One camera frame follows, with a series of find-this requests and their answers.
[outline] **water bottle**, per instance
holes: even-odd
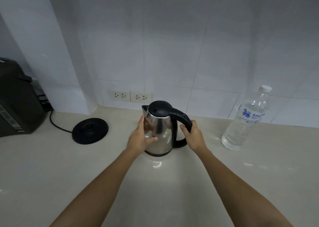
[[[259,122],[268,110],[268,93],[271,87],[262,85],[259,91],[249,94],[240,105],[235,119],[228,126],[223,137],[223,145],[232,151],[239,150],[251,128]]]

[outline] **forearm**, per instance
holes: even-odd
[[[60,214],[51,227],[101,226],[138,154],[124,150]]]
[[[235,226],[291,226],[265,197],[234,174],[207,148],[196,152]]]

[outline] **blue lion logo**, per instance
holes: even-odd
[[[251,113],[249,111],[247,111],[247,109],[244,109],[244,111],[242,112],[242,115],[246,116],[247,118],[250,117],[250,114]]]

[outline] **kettle lid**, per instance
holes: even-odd
[[[148,112],[155,117],[167,117],[171,112],[172,106],[162,100],[154,101],[148,106]]]

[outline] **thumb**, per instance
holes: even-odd
[[[181,131],[184,133],[185,137],[189,136],[189,132],[184,125],[180,125]]]
[[[158,138],[157,137],[153,137],[153,138],[150,138],[150,139],[146,139],[146,145],[149,145],[155,141],[157,141]]]

